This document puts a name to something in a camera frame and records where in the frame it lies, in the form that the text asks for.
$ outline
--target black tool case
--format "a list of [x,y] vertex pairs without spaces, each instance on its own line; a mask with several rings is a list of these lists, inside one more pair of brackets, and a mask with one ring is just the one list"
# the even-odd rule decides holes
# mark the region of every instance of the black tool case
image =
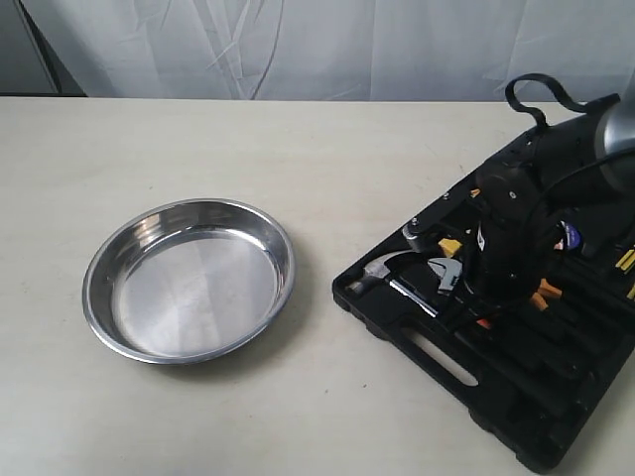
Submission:
[[[473,230],[478,220],[473,173],[415,215],[418,228],[434,239],[455,230]],[[361,296],[347,287],[370,260],[409,249],[401,227],[338,276],[335,302],[361,320],[375,336],[390,341],[463,402],[472,419],[511,448],[537,473],[556,467],[595,409],[635,345],[635,305],[627,299],[635,282],[615,268],[635,242],[635,204],[620,202],[572,210],[567,222],[580,232],[575,250],[554,251],[546,278],[563,291],[540,311],[529,301],[508,309],[489,328],[470,321],[448,330],[443,303],[427,282],[426,261],[391,269],[421,296],[441,309],[427,315],[409,298],[378,283]],[[467,244],[454,256],[465,259]],[[465,382],[421,346],[434,344],[467,371]]]

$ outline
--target black cable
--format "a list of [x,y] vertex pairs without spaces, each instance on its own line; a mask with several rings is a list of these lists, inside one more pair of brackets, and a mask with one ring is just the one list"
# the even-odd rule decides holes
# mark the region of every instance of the black cable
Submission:
[[525,232],[527,230],[527,225],[529,224],[529,222],[531,221],[532,217],[534,216],[534,213],[536,213],[536,210],[538,209],[539,205],[545,200],[545,198],[548,197],[548,195],[554,190],[554,188],[556,188],[557,186],[561,185],[563,182],[565,182],[565,181],[577,176],[578,174],[582,174],[582,173],[590,171],[592,169],[605,166],[606,164],[608,164],[610,162],[615,162],[615,161],[617,161],[619,159],[625,159],[627,157],[633,157],[634,154],[635,154],[635,151],[630,150],[630,149],[627,150],[627,151],[622,151],[622,152],[617,152],[615,154],[610,154],[610,155],[604,157],[603,159],[600,159],[599,161],[595,161],[592,164],[587,164],[584,167],[580,167],[579,169],[576,169],[575,171],[570,172],[569,174],[565,175],[564,177],[559,178],[558,180],[553,182],[551,185],[549,185],[547,188],[545,188],[542,191],[542,193],[539,195],[539,197],[536,199],[536,201],[534,202],[532,207],[527,212],[527,215],[525,216],[525,219],[523,220],[523,223],[521,224],[519,236],[526,236]]

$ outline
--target tool kit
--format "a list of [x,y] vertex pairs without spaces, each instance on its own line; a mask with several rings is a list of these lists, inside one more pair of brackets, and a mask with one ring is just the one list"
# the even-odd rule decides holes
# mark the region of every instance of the tool kit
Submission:
[[[547,125],[516,99],[519,80],[543,82],[580,115]],[[615,132],[635,137],[635,127],[620,128],[635,125],[635,111],[616,95],[574,103],[542,74],[512,81],[506,96],[536,127],[345,270],[332,291],[544,473],[635,346],[635,200],[626,189],[635,153]],[[435,358],[439,350],[456,368]]]

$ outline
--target metal pie dish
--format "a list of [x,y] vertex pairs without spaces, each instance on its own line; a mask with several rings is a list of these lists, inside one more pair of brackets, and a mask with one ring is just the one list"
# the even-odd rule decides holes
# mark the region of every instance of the metal pie dish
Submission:
[[291,240],[244,203],[186,200],[117,230],[83,281],[83,310],[115,352],[153,364],[213,359],[262,332],[294,284]]

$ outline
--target hammer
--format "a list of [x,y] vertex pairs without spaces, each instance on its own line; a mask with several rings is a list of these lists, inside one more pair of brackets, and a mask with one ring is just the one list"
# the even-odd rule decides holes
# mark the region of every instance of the hammer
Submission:
[[415,293],[406,288],[402,283],[394,278],[390,277],[390,270],[386,266],[386,262],[395,256],[403,255],[404,253],[413,253],[412,250],[396,251],[394,253],[388,253],[387,255],[380,256],[374,260],[368,262],[364,266],[363,276],[348,285],[347,289],[357,296],[362,295],[368,288],[378,282],[386,281],[388,286],[393,290],[399,292],[402,296],[405,296],[416,305],[418,305],[424,312],[430,317],[437,317],[437,310],[431,305],[417,296]]

